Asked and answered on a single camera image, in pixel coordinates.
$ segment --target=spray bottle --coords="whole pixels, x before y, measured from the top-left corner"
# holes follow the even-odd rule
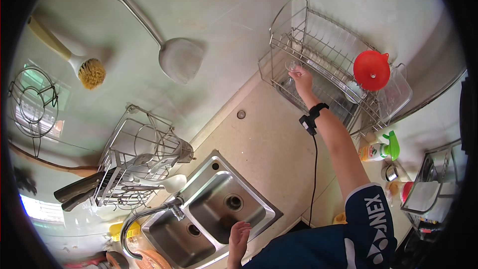
[[[392,161],[395,161],[398,158],[400,147],[398,146],[395,132],[390,131],[388,135],[384,134],[383,137],[389,140],[389,144],[376,143],[369,146],[363,146],[358,150],[358,156],[361,161],[368,162],[384,160],[388,155],[391,155]]]

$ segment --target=person's left hand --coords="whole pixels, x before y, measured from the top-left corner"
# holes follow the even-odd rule
[[[231,236],[229,237],[229,258],[228,268],[240,268],[240,261],[246,254],[247,240],[252,227],[244,221],[236,222],[231,228]]]

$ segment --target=hand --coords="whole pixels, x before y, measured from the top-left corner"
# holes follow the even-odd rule
[[[247,240],[252,227],[244,221],[236,222],[231,228],[229,237],[228,269],[241,268],[240,261],[246,254]]]
[[[297,65],[294,72],[289,72],[289,76],[296,82],[297,93],[307,108],[310,109],[320,103],[319,99],[312,93],[312,75],[306,69]]]

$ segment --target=green spray nozzle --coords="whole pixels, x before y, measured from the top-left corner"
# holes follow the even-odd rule
[[[383,148],[383,152],[386,155],[390,155],[391,160],[395,161],[400,154],[400,146],[398,145],[397,136],[395,135],[394,131],[390,131],[388,135],[384,134],[383,137],[385,137],[389,141],[389,144]]]

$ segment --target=wooden stick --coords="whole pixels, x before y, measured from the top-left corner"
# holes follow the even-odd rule
[[[38,157],[35,157],[35,156],[25,152],[21,148],[15,146],[12,143],[9,143],[8,146],[11,149],[11,151],[13,151],[17,156],[19,156],[19,157],[21,157],[21,158],[23,158],[23,159],[25,159],[25,160],[27,160],[31,163],[35,163],[37,165],[50,168],[52,170],[69,172],[69,173],[75,174],[75,175],[83,177],[83,178],[89,177],[89,176],[95,174],[98,171],[98,165],[96,165],[96,166],[86,165],[86,166],[77,166],[77,167],[62,166],[62,165],[54,164],[54,163],[45,161],[43,159],[40,159]]]

